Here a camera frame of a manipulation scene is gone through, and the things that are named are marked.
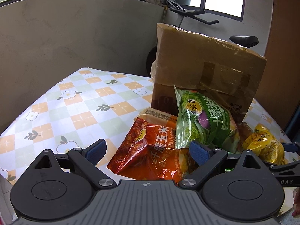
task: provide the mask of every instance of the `table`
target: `table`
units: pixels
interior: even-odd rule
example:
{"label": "table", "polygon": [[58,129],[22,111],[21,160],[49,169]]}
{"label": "table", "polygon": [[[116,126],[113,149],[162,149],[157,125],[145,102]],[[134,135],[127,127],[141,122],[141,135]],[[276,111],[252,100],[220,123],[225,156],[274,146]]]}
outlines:
{"label": "table", "polygon": [[[15,184],[42,150],[67,153],[75,147],[86,148],[98,139],[105,139],[107,152],[96,166],[118,183],[124,177],[112,173],[106,165],[124,140],[133,119],[150,106],[152,84],[148,77],[88,67],[77,70],[37,99],[2,133],[0,174]],[[279,141],[290,143],[255,99],[244,122],[253,130],[261,123]],[[286,157],[299,160],[296,153],[286,153]],[[293,202],[288,192],[284,211]]]}

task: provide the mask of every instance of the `purple sweet potato image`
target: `purple sweet potato image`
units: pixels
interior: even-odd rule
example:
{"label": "purple sweet potato image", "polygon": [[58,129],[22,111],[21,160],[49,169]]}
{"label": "purple sweet potato image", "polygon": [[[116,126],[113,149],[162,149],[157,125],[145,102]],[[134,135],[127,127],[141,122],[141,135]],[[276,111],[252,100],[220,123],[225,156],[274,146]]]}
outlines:
{"label": "purple sweet potato image", "polygon": [[209,129],[209,127],[210,127],[209,120],[208,120],[207,114],[206,114],[206,112],[204,110],[202,110],[202,113],[199,114],[199,116],[198,116],[198,122],[200,123],[200,125],[203,128]]}

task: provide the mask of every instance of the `bike seat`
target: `bike seat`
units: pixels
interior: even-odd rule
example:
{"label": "bike seat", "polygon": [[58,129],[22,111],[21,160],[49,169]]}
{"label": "bike seat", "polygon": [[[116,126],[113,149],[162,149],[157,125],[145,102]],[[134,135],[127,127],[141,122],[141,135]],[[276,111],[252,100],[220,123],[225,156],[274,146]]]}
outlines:
{"label": "bike seat", "polygon": [[230,36],[229,38],[235,44],[250,48],[258,44],[258,38],[256,36]]}

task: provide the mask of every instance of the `yellow logo label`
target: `yellow logo label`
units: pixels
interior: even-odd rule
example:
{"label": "yellow logo label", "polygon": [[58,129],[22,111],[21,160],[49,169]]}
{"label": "yellow logo label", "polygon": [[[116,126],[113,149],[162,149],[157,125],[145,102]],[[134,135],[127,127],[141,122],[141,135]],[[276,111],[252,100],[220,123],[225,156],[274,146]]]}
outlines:
{"label": "yellow logo label", "polygon": [[139,133],[139,136],[137,136],[134,141],[138,142],[142,140],[145,137],[145,135],[146,135],[146,129],[142,129],[141,132]]}
{"label": "yellow logo label", "polygon": [[191,111],[194,114],[201,114],[202,113],[202,107],[198,101],[195,101],[194,99],[188,99],[187,104],[185,106],[185,109]]}

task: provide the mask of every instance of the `gray ribbed plate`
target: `gray ribbed plate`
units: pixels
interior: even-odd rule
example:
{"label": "gray ribbed plate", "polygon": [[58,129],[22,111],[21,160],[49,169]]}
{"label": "gray ribbed plate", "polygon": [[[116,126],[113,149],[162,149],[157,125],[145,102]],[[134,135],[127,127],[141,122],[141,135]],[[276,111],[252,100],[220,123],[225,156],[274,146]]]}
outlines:
{"label": "gray ribbed plate", "polygon": [[[38,225],[23,218],[14,225]],[[98,191],[78,214],[47,225],[279,225],[275,219],[257,223],[226,220],[206,208],[197,192],[173,181],[122,180],[114,189]]]}

